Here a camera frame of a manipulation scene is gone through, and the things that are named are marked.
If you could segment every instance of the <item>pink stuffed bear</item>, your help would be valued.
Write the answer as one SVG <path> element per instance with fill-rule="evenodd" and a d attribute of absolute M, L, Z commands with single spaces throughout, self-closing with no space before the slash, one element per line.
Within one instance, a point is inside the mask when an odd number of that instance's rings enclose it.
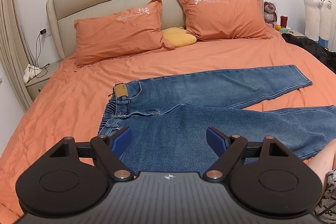
<path fill-rule="evenodd" d="M 278 21 L 277 14 L 275 12 L 275 4 L 271 2 L 264 2 L 264 20 L 266 23 L 274 28 L 274 24 Z"/>

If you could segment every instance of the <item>black jacket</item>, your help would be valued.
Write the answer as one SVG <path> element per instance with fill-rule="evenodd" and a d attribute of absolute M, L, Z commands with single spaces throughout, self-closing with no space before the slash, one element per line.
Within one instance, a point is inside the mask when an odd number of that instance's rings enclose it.
<path fill-rule="evenodd" d="M 305 49 L 307 52 L 310 52 L 333 73 L 336 73 L 336 52 L 329 52 L 308 37 L 297 38 L 290 33 L 283 33 L 282 37 L 287 43 L 297 45 L 300 48 Z"/>

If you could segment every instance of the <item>bed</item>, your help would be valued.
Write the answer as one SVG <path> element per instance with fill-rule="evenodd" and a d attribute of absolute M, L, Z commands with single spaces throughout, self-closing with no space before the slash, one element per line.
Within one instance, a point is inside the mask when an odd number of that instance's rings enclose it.
<path fill-rule="evenodd" d="M 76 71 L 74 20 L 120 12 L 150 0 L 48 0 L 47 14 L 60 58 L 31 108 L 21 119 L 0 158 L 0 223 L 11 224 L 22 215 L 15 183 L 37 158 L 65 136 L 77 142 L 97 135 L 112 87 L 150 77 L 227 68 L 296 65 L 313 85 L 266 100 L 248 109 L 257 111 L 285 107 L 336 104 L 336 76 L 305 50 L 285 43 L 267 28 L 271 39 L 235 39 L 197 42 L 173 51 L 115 58 Z M 177 0 L 162 0 L 162 29 L 185 27 Z"/>

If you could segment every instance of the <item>drawer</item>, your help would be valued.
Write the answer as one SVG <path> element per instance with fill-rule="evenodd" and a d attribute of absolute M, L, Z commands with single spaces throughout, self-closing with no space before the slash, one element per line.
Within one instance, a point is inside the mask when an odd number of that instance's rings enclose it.
<path fill-rule="evenodd" d="M 48 80 L 44 80 L 42 82 L 28 86 L 27 91 L 30 95 L 30 98 L 34 100 L 38 96 L 40 91 L 43 89 L 43 87 L 46 85 L 47 82 Z"/>

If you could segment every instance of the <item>orange bed sheet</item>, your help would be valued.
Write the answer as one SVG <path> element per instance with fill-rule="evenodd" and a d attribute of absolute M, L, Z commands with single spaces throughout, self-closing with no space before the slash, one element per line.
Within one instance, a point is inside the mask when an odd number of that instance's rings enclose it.
<path fill-rule="evenodd" d="M 100 61 L 77 72 L 74 56 L 63 60 L 0 158 L 0 223 L 11 224 L 22 215 L 15 183 L 35 160 L 65 136 L 84 142 L 97 135 L 108 95 L 117 83 L 214 69 L 294 64 L 312 80 L 312 86 L 248 109 L 336 104 L 336 75 L 310 53 L 285 43 L 277 31 L 268 28 L 268 33 L 271 39 L 197 42 L 169 52 Z"/>

